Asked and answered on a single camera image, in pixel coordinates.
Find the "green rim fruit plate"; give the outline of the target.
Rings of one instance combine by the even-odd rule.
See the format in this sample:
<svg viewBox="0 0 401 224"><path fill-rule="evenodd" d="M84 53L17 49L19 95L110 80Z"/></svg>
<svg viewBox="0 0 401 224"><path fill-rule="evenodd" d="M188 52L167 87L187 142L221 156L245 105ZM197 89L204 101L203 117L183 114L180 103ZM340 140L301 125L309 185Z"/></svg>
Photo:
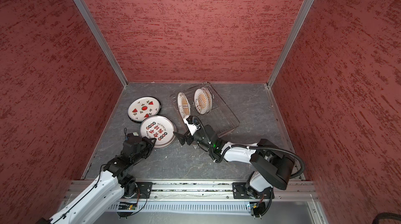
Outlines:
<svg viewBox="0 0 401 224"><path fill-rule="evenodd" d="M145 119L140 126L140 135L149 139L155 138L155 148L162 149L175 141L175 125L166 117L155 115Z"/></svg>
<svg viewBox="0 0 401 224"><path fill-rule="evenodd" d="M173 133L175 131L176 126L171 121L163 120L156 122L154 134L157 134L155 137L157 140L155 148L163 149L173 144L176 139Z"/></svg>

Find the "brown lettered rim plate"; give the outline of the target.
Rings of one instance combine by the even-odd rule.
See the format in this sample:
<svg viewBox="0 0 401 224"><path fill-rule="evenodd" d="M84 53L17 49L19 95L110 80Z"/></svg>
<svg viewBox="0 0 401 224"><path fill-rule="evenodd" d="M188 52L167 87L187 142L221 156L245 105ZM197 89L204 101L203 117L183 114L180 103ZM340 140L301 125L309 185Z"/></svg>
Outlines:
<svg viewBox="0 0 401 224"><path fill-rule="evenodd" d="M177 104L179 108L179 113L183 119L191 114L189 101L183 92L178 93Z"/></svg>

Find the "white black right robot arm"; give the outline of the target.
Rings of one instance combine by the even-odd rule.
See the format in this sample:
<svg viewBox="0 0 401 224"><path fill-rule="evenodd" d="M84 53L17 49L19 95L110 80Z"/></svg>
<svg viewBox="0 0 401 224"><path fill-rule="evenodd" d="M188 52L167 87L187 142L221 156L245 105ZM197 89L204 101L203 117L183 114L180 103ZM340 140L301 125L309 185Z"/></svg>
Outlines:
<svg viewBox="0 0 401 224"><path fill-rule="evenodd" d="M188 130L184 134L175 132L174 136L181 145L196 143L209 153L214 163L226 161L251 164L255 171L248 177L244 189L240 190L250 199L261 198L265 190L286 190L293 176L294 154L278 148L267 139L249 145L234 144L218 137L210 125L196 126L195 131Z"/></svg>

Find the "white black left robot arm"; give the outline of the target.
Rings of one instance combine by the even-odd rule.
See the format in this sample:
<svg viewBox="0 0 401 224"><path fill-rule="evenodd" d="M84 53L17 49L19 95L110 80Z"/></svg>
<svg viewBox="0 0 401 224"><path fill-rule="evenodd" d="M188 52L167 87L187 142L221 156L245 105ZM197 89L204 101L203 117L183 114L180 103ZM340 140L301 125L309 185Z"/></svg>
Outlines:
<svg viewBox="0 0 401 224"><path fill-rule="evenodd" d="M67 206L38 224L93 224L112 204L124 197L146 196L130 175L132 168L147 159L154 149L156 138L128 134L119 155L102 165L97 178Z"/></svg>

